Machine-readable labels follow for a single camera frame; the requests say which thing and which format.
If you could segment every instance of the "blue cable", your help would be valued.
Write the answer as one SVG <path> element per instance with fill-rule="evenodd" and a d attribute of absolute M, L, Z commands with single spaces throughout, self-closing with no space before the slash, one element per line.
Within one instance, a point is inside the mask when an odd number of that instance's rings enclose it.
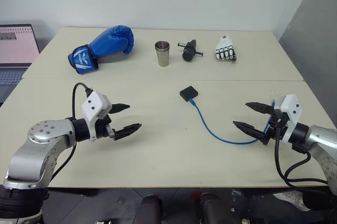
<path fill-rule="evenodd" d="M 203 116 L 202 116 L 202 114 L 201 114 L 201 111 L 199 110 L 199 107 L 196 105 L 196 103 L 194 102 L 194 100 L 193 100 L 193 99 L 189 99 L 189 102 L 190 102 L 190 103 L 197 109 L 197 111 L 198 111 L 198 113 L 199 113 L 199 116 L 200 116 L 200 118 L 201 118 L 201 120 L 202 120 L 202 123 L 204 123 L 204 126 L 206 127 L 207 131 L 208 131 L 213 137 L 215 137 L 216 139 L 218 139 L 219 141 L 226 142 L 226 143 L 229 143 L 229 144 L 235 144 L 235 145 L 247 145 L 247 144 L 251 144 L 251 143 L 254 143 L 254 142 L 258 141 L 258 139 L 255 139 L 255 140 L 253 140 L 253 141 L 248 141 L 248 142 L 234 142 L 234 141 L 226 141 L 226 140 L 224 140 L 224 139 L 219 138 L 219 137 L 216 136 L 216 135 L 209 129 L 209 127 L 207 126 L 206 121 L 204 120 L 204 118 L 203 118 Z M 268 129 L 268 126 L 269 126 L 268 122 L 269 122 L 269 120 L 270 120 L 271 117 L 272 117 L 272 116 L 270 115 L 270 116 L 269 116 L 269 119 L 268 119 L 268 121 L 267 121 L 267 124 L 266 124 L 265 127 L 264 127 L 263 133 L 266 133 L 266 131 L 267 131 L 267 129 Z"/>

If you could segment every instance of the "laptop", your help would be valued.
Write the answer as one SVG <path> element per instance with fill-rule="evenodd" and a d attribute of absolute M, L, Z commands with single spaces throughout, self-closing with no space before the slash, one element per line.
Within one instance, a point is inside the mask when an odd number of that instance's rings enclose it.
<path fill-rule="evenodd" d="M 0 106 L 38 55 L 31 24 L 0 25 Z"/>

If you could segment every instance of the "white robotic hand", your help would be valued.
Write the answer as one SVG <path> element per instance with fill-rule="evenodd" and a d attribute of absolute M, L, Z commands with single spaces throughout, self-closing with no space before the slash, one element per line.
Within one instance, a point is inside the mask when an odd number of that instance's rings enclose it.
<path fill-rule="evenodd" d="M 233 60 L 236 61 L 236 55 L 231 38 L 227 35 L 221 36 L 219 43 L 215 48 L 216 59 L 219 60 Z"/>

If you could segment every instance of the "gray wall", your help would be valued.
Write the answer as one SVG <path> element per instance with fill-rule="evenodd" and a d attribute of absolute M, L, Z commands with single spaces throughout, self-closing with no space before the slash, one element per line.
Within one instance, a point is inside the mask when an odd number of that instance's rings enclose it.
<path fill-rule="evenodd" d="M 337 0 L 303 0 L 280 43 L 337 126 Z"/>

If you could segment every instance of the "black cable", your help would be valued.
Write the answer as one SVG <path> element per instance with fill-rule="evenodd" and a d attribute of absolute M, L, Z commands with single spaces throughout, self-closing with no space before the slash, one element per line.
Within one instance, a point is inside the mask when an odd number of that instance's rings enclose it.
<path fill-rule="evenodd" d="M 88 90 L 88 86 L 86 86 L 84 83 L 76 83 L 74 88 L 73 88 L 73 96 L 72 96 L 72 115 L 73 115 L 73 119 L 76 119 L 75 117 L 75 94 L 76 94 L 76 89 L 78 86 L 82 85 L 86 90 Z"/>
<path fill-rule="evenodd" d="M 75 116 L 75 94 L 76 94 L 76 89 L 78 86 L 82 85 L 85 90 L 89 90 L 90 88 L 88 88 L 88 86 L 86 86 L 84 83 L 76 83 L 74 88 L 73 88 L 73 95 L 72 95 L 72 118 L 75 120 L 76 116 Z M 69 163 L 70 159 L 73 157 L 74 153 L 76 150 L 76 143 L 73 146 L 72 152 L 70 153 L 69 157 L 67 158 L 67 160 L 64 161 L 64 163 L 54 172 L 51 181 L 54 179 L 54 177 L 56 177 L 56 175 Z"/>
<path fill-rule="evenodd" d="M 278 174 L 280 175 L 280 177 L 284 180 L 284 182 L 292 189 L 298 190 L 298 191 L 302 191 L 302 192 L 313 192 L 313 193 L 320 193 L 323 194 L 325 196 L 330 197 L 330 195 L 328 193 L 325 193 L 323 191 L 320 190 L 315 190 L 315 189 L 310 189 L 310 188 L 303 188 L 303 187 L 297 187 L 294 186 L 293 184 L 291 184 L 290 182 L 302 182 L 302 181 L 312 181 L 314 179 L 288 179 L 287 177 L 285 177 L 281 171 L 281 167 L 280 167 L 280 159 L 279 159 L 279 148 L 280 148 L 280 134 L 281 134 L 281 128 L 276 128 L 276 134 L 275 134 L 275 149 L 274 149 L 274 157 L 275 157 L 275 165 L 276 165 L 276 169 Z M 295 165 L 291 166 L 292 167 L 298 167 L 299 163 L 296 163 Z"/>
<path fill-rule="evenodd" d="M 309 153 L 308 150 L 305 150 L 305 154 L 306 154 L 306 158 L 303 161 L 300 161 L 296 164 L 294 164 L 293 166 L 291 166 L 290 168 L 288 168 L 284 174 L 284 176 L 288 179 L 288 181 L 290 182 L 318 182 L 318 183 L 325 183 L 328 184 L 327 181 L 322 180 L 322 179 L 317 179 L 317 178 L 301 178 L 301 179 L 289 179 L 288 175 L 290 172 L 292 172 L 294 169 L 296 169 L 297 167 L 307 163 L 310 161 L 311 159 L 311 154 Z"/>

